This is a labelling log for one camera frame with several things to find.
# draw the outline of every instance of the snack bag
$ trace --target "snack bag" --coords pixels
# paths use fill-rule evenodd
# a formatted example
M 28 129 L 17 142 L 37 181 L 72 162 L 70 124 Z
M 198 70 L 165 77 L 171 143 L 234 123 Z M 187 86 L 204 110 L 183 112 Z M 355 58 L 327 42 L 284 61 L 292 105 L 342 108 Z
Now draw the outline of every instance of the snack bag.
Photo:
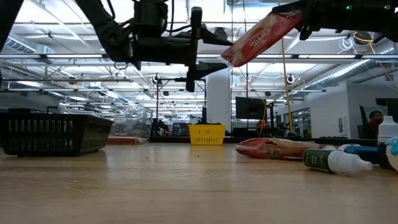
M 234 67 L 240 67 L 283 38 L 301 21 L 301 12 L 270 12 L 247 31 L 234 45 L 226 49 L 221 57 Z
M 301 160 L 306 149 L 321 149 L 314 142 L 291 141 L 277 138 L 256 138 L 235 145 L 235 150 L 256 159 Z

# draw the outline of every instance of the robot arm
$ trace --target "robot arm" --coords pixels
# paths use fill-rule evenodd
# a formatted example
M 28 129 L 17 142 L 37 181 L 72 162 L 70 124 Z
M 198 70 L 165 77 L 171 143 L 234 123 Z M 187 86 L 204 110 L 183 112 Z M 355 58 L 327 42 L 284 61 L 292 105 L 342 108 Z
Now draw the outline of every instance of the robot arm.
M 226 68 L 224 63 L 197 65 L 198 40 L 217 45 L 232 45 L 217 39 L 201 23 L 200 7 L 192 8 L 190 32 L 162 37 L 167 27 L 167 5 L 163 0 L 134 1 L 134 18 L 118 24 L 109 15 L 101 0 L 75 0 L 88 20 L 109 58 L 115 62 L 132 63 L 138 70 L 141 62 L 179 63 L 188 66 L 187 90 L 194 91 L 195 80 Z
M 397 0 L 299 0 L 272 9 L 272 12 L 300 10 L 302 21 L 296 27 L 300 40 L 313 31 L 334 29 L 375 32 L 373 42 L 388 38 L 398 42 Z

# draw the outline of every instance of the yellow basket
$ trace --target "yellow basket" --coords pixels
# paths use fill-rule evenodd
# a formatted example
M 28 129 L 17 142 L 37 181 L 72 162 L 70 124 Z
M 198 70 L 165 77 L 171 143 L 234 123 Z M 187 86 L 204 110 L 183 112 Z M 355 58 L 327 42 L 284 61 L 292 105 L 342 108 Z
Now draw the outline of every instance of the yellow basket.
M 222 145 L 224 132 L 225 125 L 222 124 L 189 124 L 189 135 L 193 145 Z

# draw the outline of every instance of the bottle label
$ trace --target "bottle label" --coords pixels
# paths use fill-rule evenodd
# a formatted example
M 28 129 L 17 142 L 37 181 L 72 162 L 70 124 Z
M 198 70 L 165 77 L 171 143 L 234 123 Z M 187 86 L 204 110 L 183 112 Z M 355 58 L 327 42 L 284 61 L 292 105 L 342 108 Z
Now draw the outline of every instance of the bottle label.
M 328 156 L 331 152 L 329 150 L 307 149 L 303 155 L 304 165 L 311 169 L 333 173 L 328 164 Z

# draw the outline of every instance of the blue bottle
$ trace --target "blue bottle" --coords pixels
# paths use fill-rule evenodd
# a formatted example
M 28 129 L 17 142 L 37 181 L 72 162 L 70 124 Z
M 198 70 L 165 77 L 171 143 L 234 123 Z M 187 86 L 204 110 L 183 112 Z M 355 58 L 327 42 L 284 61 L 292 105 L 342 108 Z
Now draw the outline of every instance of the blue bottle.
M 376 147 L 346 146 L 344 152 L 349 154 L 356 154 L 362 160 L 371 162 L 372 164 L 380 163 L 380 157 L 378 155 Z

